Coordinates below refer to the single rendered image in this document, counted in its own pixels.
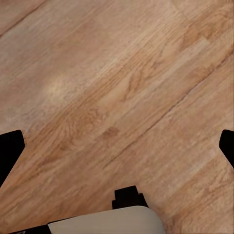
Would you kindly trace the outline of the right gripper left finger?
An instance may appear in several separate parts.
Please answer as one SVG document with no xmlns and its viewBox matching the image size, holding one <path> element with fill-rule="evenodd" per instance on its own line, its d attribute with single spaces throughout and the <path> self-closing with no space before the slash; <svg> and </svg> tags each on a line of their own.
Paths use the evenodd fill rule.
<svg viewBox="0 0 234 234">
<path fill-rule="evenodd" d="M 25 148 L 21 130 L 0 135 L 0 187 Z"/>
</svg>

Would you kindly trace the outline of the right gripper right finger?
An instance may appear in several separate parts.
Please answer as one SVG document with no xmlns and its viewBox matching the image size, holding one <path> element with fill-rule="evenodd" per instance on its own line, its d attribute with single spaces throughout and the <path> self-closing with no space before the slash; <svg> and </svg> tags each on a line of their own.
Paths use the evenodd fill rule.
<svg viewBox="0 0 234 234">
<path fill-rule="evenodd" d="M 234 168 L 234 131 L 223 130 L 219 147 Z"/>
</svg>

